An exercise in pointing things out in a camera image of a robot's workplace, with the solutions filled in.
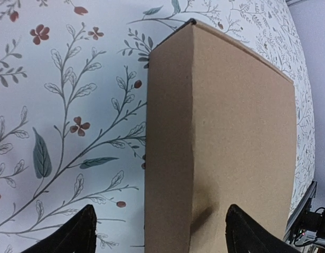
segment box top edge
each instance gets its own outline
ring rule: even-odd
[[[251,50],[250,48],[246,47],[244,44],[242,44],[241,42],[239,42],[238,40],[226,35],[225,33],[211,27],[210,25],[207,25],[206,23],[203,23],[199,20],[196,20],[194,18],[189,19],[188,21],[186,21],[182,26],[180,26],[178,29],[176,29],[174,32],[172,32],[170,35],[168,35],[163,41],[161,41],[154,49],[157,49],[159,46],[161,46],[165,41],[167,41],[169,38],[171,38],[173,35],[175,35],[178,31],[184,29],[186,26],[188,25],[195,25],[196,27],[200,28],[201,30],[211,33],[214,36],[221,38],[222,40],[236,46],[238,49],[244,51],[245,53],[249,54],[251,57],[254,57],[256,60],[262,62],[263,64],[265,64],[266,66],[268,66],[269,68],[271,68],[273,71],[275,71],[277,74],[279,74],[280,76],[282,76],[283,78],[285,78],[288,82],[290,82],[291,84],[293,84],[293,81],[286,75],[284,74],[282,71],[280,71],[277,67],[275,67],[271,62],[269,62],[268,60],[266,60],[264,57],[260,56],[259,54],[257,54],[255,51]]]
[[[279,74],[280,76],[285,78],[288,82],[293,84],[293,81],[286,74],[284,74],[282,71],[280,71],[277,67],[275,67],[271,62],[266,60],[264,57],[260,56],[255,51],[253,51],[252,49],[250,49],[247,46],[245,46],[244,44],[242,44],[240,41],[230,37],[229,35],[226,35],[225,33],[219,31],[218,29],[215,29],[215,28],[211,27],[210,25],[207,25],[206,23],[203,23],[201,21],[194,20],[193,24],[196,27],[200,28],[201,30],[203,30],[205,32],[208,32],[208,33],[211,33],[214,36],[216,36],[218,38],[221,38],[222,40],[224,40],[224,41],[234,45],[238,49],[244,51],[245,53],[249,54],[251,57],[255,58],[256,60],[258,60],[258,61],[262,62],[263,64],[265,64],[267,67],[271,68],[277,74]]]

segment branch illustration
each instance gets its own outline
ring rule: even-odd
[[[124,179],[124,172],[120,171],[120,172],[117,173],[117,175],[115,175],[112,178],[112,180],[110,182],[110,185],[106,189],[104,189],[102,191],[99,191],[99,192],[86,194],[85,196],[78,198],[78,196],[81,194],[81,192],[84,189],[84,177],[83,177],[82,174],[79,174],[77,176],[76,182],[74,184],[73,197],[67,203],[65,203],[65,201],[64,201],[61,206],[59,206],[58,208],[56,208],[53,211],[49,212],[47,215],[44,215],[43,202],[41,202],[40,200],[37,200],[37,202],[36,202],[36,211],[37,211],[38,219],[37,219],[36,223],[33,226],[31,226],[30,228],[28,228],[26,230],[19,231],[19,232],[0,231],[0,233],[5,234],[5,235],[17,235],[17,236],[21,236],[21,237],[28,238],[28,239],[35,239],[35,238],[32,238],[32,237],[24,236],[24,234],[61,227],[63,224],[52,225],[52,226],[44,226],[44,227],[41,227],[41,228],[37,228],[37,226],[40,223],[42,223],[45,219],[47,219],[49,217],[52,217],[52,216],[55,216],[55,215],[65,215],[65,216],[75,215],[79,211],[78,209],[64,209],[64,208],[66,208],[67,206],[69,206],[71,204],[77,203],[77,202],[79,202],[81,200],[85,200],[85,199],[91,200],[92,202],[97,203],[97,204],[105,204],[106,201],[111,201],[111,202],[115,203],[118,207],[122,208],[122,207],[124,207],[126,205],[125,202],[123,202],[123,201],[115,202],[114,198],[108,199],[105,196],[103,196],[102,194],[109,193],[109,192],[112,192],[112,191],[122,191],[122,190],[125,190],[125,189],[139,190],[137,187],[131,187],[129,185],[126,185],[124,187],[118,187],[118,185],[120,185],[122,183],[123,179]],[[125,220],[122,220],[122,219],[100,218],[100,219],[97,220],[97,223],[101,224],[103,221],[126,222]]]
[[[19,125],[6,133],[5,118],[4,116],[0,116],[0,154],[7,154],[9,151],[13,149],[13,145],[11,143],[2,144],[2,142],[8,136],[15,135],[21,139],[29,138],[28,132],[20,129],[22,126],[27,124],[26,117],[27,117],[27,108],[26,106],[24,106],[21,111],[21,122],[19,123]]]
[[[215,27],[217,27],[218,22],[220,21],[220,17],[219,17],[220,10],[218,8],[218,4],[213,5],[212,0],[203,0],[203,5],[206,7],[206,10],[204,10],[204,11],[190,11],[189,8],[193,7],[192,6],[193,1],[194,0],[187,0],[187,5],[186,5],[185,9],[182,11],[180,8],[179,0],[172,0],[172,6],[174,8],[174,11],[171,15],[168,15],[166,17],[147,18],[147,16],[152,16],[152,15],[157,14],[163,8],[163,6],[154,7],[147,11],[144,11],[143,12],[144,16],[142,19],[129,22],[129,24],[144,22],[144,21],[154,21],[154,22],[163,24],[163,25],[167,26],[168,28],[170,28],[171,30],[175,31],[178,28],[178,26],[170,25],[168,22],[172,21],[172,22],[184,23],[185,21],[183,19],[178,19],[176,17],[180,16],[182,14],[190,14],[191,13],[191,14],[197,14],[197,15],[207,18],[211,23],[213,23],[213,25]]]
[[[143,103],[142,101],[139,101],[138,104],[134,107],[134,109],[126,109],[127,106],[130,106],[134,104],[135,100],[135,94],[134,91],[135,89],[139,89],[142,86],[142,82],[140,80],[134,81],[134,79],[137,76],[137,73],[132,71],[129,72],[128,67],[125,66],[125,71],[126,71],[126,79],[124,80],[122,77],[117,76],[116,81],[117,85],[123,90],[124,96],[119,102],[116,98],[112,98],[111,103],[113,108],[116,110],[116,116],[115,119],[112,121],[110,126],[106,129],[103,130],[101,129],[98,136],[87,146],[83,151],[81,151],[79,154],[77,154],[70,162],[68,162],[65,166],[63,166],[63,156],[64,156],[64,142],[65,142],[65,137],[68,135],[68,133],[78,133],[78,136],[83,137],[85,136],[85,131],[89,129],[90,123],[82,123],[80,117],[75,117],[74,122],[75,125],[72,125],[68,129],[68,125],[70,124],[68,121],[68,111],[69,107],[72,103],[77,98],[81,98],[87,95],[90,95],[91,92],[93,92],[97,86],[93,83],[87,84],[85,86],[79,86],[80,78],[81,76],[86,73],[87,71],[94,71],[97,69],[101,68],[101,64],[98,62],[94,62],[94,59],[100,55],[105,53],[105,51],[100,51],[98,52],[94,47],[92,48],[92,58],[86,60],[86,64],[83,68],[83,70],[80,72],[78,77],[76,76],[74,70],[72,67],[65,68],[65,65],[68,61],[68,59],[76,56],[81,48],[79,46],[74,46],[76,41],[79,40],[86,40],[88,37],[84,36],[83,33],[85,32],[85,24],[82,23],[82,28],[76,33],[75,29],[71,25],[67,25],[68,32],[72,35],[72,42],[71,44],[67,44],[68,50],[65,54],[65,57],[62,58],[60,53],[53,49],[51,51],[52,54],[52,60],[54,62],[54,65],[59,69],[60,71],[60,84],[57,86],[56,84],[52,83],[47,83],[45,84],[45,88],[60,96],[61,100],[63,101],[64,104],[64,121],[63,121],[63,127],[62,129],[59,129],[58,127],[55,126],[55,129],[57,132],[60,134],[61,138],[61,155],[60,155],[60,162],[57,170],[55,170],[55,173],[53,174],[53,177],[47,182],[46,185],[39,187],[38,190],[36,190],[34,196],[26,202],[24,205],[22,205],[18,210],[14,210],[13,214],[3,220],[0,223],[0,227],[6,224],[9,221],[14,220],[16,216],[18,216],[23,210],[25,210],[28,206],[30,206],[32,203],[35,202],[36,206],[36,212],[37,212],[37,221],[36,223],[29,228],[29,230],[34,229],[40,229],[36,228],[36,226],[45,220],[46,218],[49,218],[53,215],[59,215],[59,214],[70,214],[74,213],[75,211],[73,209],[65,209],[63,210],[64,207],[67,207],[68,205],[72,203],[76,203],[78,201],[81,201],[83,199],[89,199],[92,202],[95,203],[106,203],[107,201],[114,202],[117,207],[125,207],[126,203],[123,201],[118,201],[115,202],[113,198],[107,199],[103,194],[112,192],[112,191],[123,191],[126,189],[136,189],[138,190],[137,187],[129,186],[126,185],[124,187],[119,187],[118,185],[121,183],[121,180],[123,178],[123,171],[120,171],[111,181],[111,184],[109,187],[102,191],[98,191],[92,194],[85,195],[83,197],[78,197],[80,192],[83,189],[83,182],[84,178],[82,174],[79,174],[76,178],[76,183],[74,185],[74,196],[73,198],[68,202],[65,203],[63,202],[62,206],[59,208],[53,210],[52,212],[48,213],[47,215],[44,215],[44,208],[43,208],[43,203],[41,200],[38,198],[44,194],[49,192],[48,188],[51,186],[57,178],[59,178],[67,169],[77,167],[79,166],[80,169],[88,169],[91,167],[96,167],[102,164],[105,164],[107,162],[116,160],[118,158],[113,158],[113,157],[102,157],[102,158],[93,158],[93,159],[85,159],[83,162],[79,162],[77,166],[74,164],[77,163],[79,159],[81,159],[83,156],[88,154],[91,150],[104,145],[104,144],[111,144],[115,148],[124,148],[126,144],[131,146],[132,149],[136,149],[137,146],[133,145],[129,142],[129,140],[136,140],[138,141],[141,145],[145,145],[146,142],[146,137],[143,136],[142,134],[145,133],[145,127],[146,123],[143,122],[142,124],[139,124],[132,128],[124,139],[121,139],[121,137],[118,138],[112,138],[111,140],[103,140],[103,137],[109,133],[110,130],[112,130],[116,125],[118,125],[122,121],[127,121],[130,116],[136,115],[137,111],[144,106],[146,106],[146,102]],[[42,137],[41,133],[38,133],[35,128],[33,128],[34,134],[35,134],[35,148],[33,151],[33,159],[34,159],[34,169],[35,169],[35,174],[38,179],[44,179],[46,177],[49,177],[52,174],[52,162],[50,159],[49,152],[46,147],[46,142],[44,138]],[[116,245],[114,242],[106,242],[104,238],[100,237],[99,238],[101,241],[101,247],[105,246],[111,246]]]
[[[12,188],[16,188],[16,182],[14,179],[12,179],[12,177],[22,173],[23,171],[25,171],[28,167],[24,166],[24,160],[20,160],[18,162],[18,164],[15,166],[14,172],[7,175],[7,176],[3,176],[3,172],[5,170],[5,163],[1,163],[0,164],[0,179],[5,179],[6,183],[12,187]]]
[[[12,39],[12,48],[10,48],[9,44],[5,45],[5,56],[0,58],[0,82],[4,87],[8,87],[7,77],[10,76],[15,83],[19,83],[18,76],[22,76],[24,78],[27,77],[23,67],[20,66],[18,68],[10,67],[10,65],[5,61],[8,57],[13,56],[17,59],[21,59],[22,55],[19,53],[15,53],[15,49],[17,48],[19,41]]]

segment cardboard box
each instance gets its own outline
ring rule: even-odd
[[[292,81],[196,20],[149,64],[145,252],[227,252],[233,203],[282,238],[296,157]]]

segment cable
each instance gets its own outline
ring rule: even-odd
[[[321,210],[321,209],[323,209],[325,211],[325,207],[320,207],[320,208],[316,209],[315,212],[317,212],[318,210]]]

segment wall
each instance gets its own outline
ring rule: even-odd
[[[0,0],[0,252],[30,247],[88,203],[97,252],[144,251],[133,246],[144,244],[148,54],[191,17],[294,80],[293,211],[314,173],[314,130],[284,0]]]
[[[314,207],[325,207],[325,0],[309,0],[290,7],[301,39],[311,83],[318,182]]]

